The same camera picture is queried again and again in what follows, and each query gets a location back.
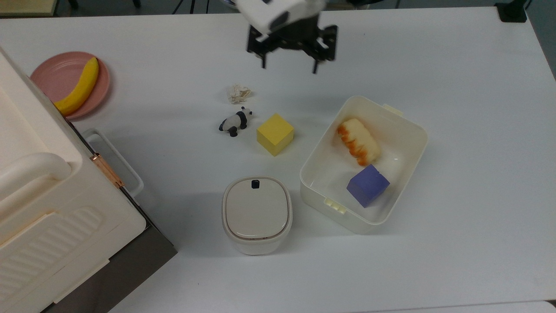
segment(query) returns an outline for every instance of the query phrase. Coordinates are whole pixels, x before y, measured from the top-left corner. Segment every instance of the yellow banana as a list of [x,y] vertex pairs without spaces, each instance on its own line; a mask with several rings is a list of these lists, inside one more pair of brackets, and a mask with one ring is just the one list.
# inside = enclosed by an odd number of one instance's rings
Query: yellow banana
[[54,102],[54,105],[60,110],[63,116],[68,116],[79,109],[79,107],[87,100],[98,78],[98,61],[93,57],[85,64],[85,68],[81,72],[77,85],[72,92],[60,101]]

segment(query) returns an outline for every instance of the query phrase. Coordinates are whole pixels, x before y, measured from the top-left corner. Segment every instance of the container lid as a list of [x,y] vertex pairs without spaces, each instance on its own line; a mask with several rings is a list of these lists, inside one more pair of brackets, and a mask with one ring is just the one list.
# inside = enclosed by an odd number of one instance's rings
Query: container lid
[[247,177],[229,187],[224,201],[225,222],[243,239],[280,234],[289,216],[287,190],[273,178]]

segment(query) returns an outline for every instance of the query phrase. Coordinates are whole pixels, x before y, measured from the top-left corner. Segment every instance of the copper hinge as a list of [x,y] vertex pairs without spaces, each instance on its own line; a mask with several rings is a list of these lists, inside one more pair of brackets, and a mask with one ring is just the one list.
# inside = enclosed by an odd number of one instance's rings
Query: copper hinge
[[112,170],[110,165],[98,153],[93,154],[91,161],[98,167],[99,170],[108,178],[108,180],[116,187],[124,186],[120,177]]

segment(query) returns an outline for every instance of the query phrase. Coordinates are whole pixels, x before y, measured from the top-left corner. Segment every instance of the pink plate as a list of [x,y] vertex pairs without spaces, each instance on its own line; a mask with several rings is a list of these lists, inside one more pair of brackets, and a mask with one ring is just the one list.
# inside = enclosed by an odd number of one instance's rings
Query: pink plate
[[[40,64],[31,74],[31,80],[44,92],[52,102],[64,99],[75,88],[81,72],[94,55],[87,52],[65,52],[55,55]],[[110,86],[110,74],[106,65],[98,59],[98,78],[85,103],[66,116],[75,119],[84,116],[102,103]]]

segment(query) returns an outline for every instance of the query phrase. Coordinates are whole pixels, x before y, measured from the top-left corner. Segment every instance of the metal handle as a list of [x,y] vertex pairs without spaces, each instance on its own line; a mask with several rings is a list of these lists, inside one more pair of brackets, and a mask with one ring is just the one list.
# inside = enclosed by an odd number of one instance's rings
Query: metal handle
[[39,152],[22,156],[0,170],[0,200],[41,176],[64,180],[70,174],[70,165],[56,154]]

